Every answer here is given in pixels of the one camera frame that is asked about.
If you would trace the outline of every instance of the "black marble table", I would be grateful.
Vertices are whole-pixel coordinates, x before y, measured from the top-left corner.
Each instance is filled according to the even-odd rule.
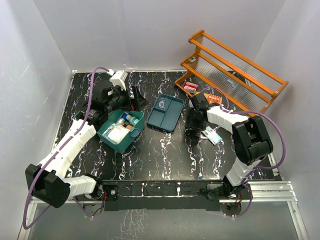
[[[175,87],[174,82],[183,72],[130,72],[125,80],[127,88],[138,85],[140,93],[149,101],[143,110],[145,121],[159,94],[167,94],[186,100],[186,94]],[[76,73],[72,79],[64,114],[56,141],[66,134],[75,114],[88,99],[88,83],[91,73]],[[109,79],[106,73],[96,73],[95,83]],[[195,77],[190,82],[199,83],[201,88],[207,85]],[[236,155],[232,136],[225,129],[210,124],[222,137],[222,141],[213,146],[206,139],[185,134],[186,106],[173,133],[164,133],[149,128],[145,123],[143,132],[124,153],[117,153],[96,135],[88,141],[73,161],[67,177],[81,176],[85,173],[103,180],[222,180],[231,169]],[[270,166],[268,160],[262,166]],[[274,180],[271,170],[256,170],[253,180]]]

